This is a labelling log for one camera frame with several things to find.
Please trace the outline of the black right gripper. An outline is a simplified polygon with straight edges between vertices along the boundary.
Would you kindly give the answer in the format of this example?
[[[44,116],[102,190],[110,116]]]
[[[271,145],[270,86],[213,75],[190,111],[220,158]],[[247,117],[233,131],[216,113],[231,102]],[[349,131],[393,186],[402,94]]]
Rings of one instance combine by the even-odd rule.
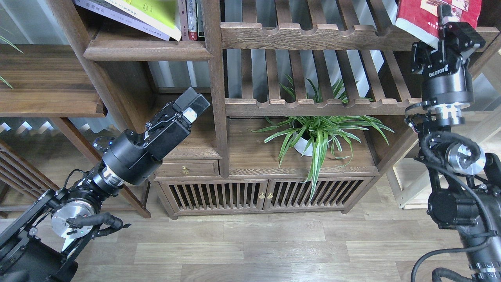
[[[437,7],[440,40],[437,49],[422,41],[412,45],[411,72],[422,74],[424,110],[452,105],[469,107],[474,102],[469,57],[485,40],[467,22],[454,22],[452,7]]]

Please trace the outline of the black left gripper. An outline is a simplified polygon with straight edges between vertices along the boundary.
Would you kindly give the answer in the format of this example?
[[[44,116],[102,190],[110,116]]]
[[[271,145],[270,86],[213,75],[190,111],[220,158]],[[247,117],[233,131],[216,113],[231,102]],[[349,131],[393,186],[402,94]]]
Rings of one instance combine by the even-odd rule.
[[[202,94],[188,88],[145,125],[145,132],[124,131],[103,155],[104,179],[116,186],[141,184],[190,135],[192,123],[210,105]]]

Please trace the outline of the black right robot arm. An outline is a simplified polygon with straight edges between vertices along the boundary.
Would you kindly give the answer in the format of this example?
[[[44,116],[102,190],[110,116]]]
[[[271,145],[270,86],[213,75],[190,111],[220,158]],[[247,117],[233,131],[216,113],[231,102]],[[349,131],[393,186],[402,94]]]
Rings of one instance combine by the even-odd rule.
[[[422,41],[412,46],[412,72],[421,73],[425,114],[406,115],[405,121],[418,134],[419,155],[431,181],[427,213],[440,229],[458,232],[462,248],[439,249],[420,257],[411,272],[429,257],[464,252],[473,271],[465,277],[448,268],[435,268],[432,280],[454,282],[499,282],[500,238],[500,159],[486,153],[471,139],[452,132],[464,124],[461,109],[474,101],[469,57],[485,40],[467,22],[451,19],[452,7],[437,7],[438,44],[433,48]]]

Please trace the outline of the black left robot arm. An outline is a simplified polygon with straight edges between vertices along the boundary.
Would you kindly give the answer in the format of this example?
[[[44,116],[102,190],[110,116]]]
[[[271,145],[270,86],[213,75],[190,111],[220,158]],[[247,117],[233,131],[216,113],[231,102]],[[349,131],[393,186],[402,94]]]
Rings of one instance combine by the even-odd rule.
[[[104,201],[124,184],[145,182],[210,105],[188,88],[147,121],[142,133],[125,130],[99,142],[104,148],[98,164],[71,186],[43,193],[1,233],[1,281],[71,281],[76,259],[91,240],[130,226],[104,211]]]

